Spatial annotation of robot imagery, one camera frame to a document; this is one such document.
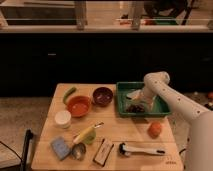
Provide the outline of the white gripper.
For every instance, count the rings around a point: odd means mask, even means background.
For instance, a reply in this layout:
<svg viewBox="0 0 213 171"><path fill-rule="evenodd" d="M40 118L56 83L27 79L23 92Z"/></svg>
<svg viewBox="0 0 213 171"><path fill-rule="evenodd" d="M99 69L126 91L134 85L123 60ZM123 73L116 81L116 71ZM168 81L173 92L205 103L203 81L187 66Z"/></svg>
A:
<svg viewBox="0 0 213 171"><path fill-rule="evenodd" d="M152 110L154 106L154 99L156 94L151 91L147 86L144 86L140 92L140 99L146 102L147 110Z"/></svg>

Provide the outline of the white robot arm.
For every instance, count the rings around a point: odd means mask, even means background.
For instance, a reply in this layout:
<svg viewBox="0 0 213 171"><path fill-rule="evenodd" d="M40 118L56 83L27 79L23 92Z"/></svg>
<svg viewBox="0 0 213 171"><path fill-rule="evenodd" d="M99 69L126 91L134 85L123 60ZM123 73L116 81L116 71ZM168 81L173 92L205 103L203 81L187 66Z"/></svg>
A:
<svg viewBox="0 0 213 171"><path fill-rule="evenodd" d="M148 73L143 78L141 98L151 104L156 95L189 123L184 171L213 171L213 111L169 86L167 72Z"/></svg>

